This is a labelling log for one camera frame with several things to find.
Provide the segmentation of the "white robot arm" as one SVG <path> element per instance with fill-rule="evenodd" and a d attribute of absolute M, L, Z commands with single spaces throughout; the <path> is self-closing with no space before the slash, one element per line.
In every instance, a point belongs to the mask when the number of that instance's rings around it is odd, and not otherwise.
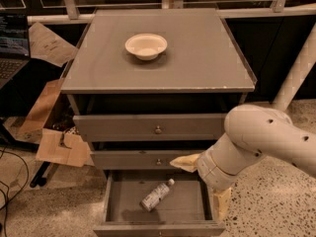
<path fill-rule="evenodd" d="M 198 172 L 211 188 L 212 216 L 221 221 L 238 175 L 267 155 L 316 177 L 316 135 L 294 126 L 282 111 L 255 105 L 232 109 L 225 117 L 223 135 L 210 148 L 178 157 L 171 165 Z"/>

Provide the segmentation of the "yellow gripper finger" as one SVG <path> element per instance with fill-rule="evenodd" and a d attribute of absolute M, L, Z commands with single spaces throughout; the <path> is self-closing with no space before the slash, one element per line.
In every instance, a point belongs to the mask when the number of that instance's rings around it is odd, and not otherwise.
<path fill-rule="evenodd" d="M 193 173 L 198 167 L 197 167 L 197 160 L 199 155 L 198 154 L 192 154 L 187 156 L 180 156 L 175 159 L 173 159 L 170 162 L 170 165 L 179 168 L 182 170 L 185 170 L 187 172 Z"/>
<path fill-rule="evenodd" d="M 231 200 L 231 189 L 224 191 L 215 191 L 213 194 L 213 210 L 214 218 L 217 221 L 222 221 L 228 212 Z"/>

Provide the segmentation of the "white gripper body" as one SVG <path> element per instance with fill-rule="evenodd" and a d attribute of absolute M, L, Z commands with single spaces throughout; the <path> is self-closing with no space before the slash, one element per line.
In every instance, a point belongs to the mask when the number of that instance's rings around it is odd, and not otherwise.
<path fill-rule="evenodd" d="M 202 152 L 197 158 L 197 172 L 209 187 L 217 191 L 229 189 L 237 180 L 236 176 L 226 174 L 216 165 L 210 150 Z"/>

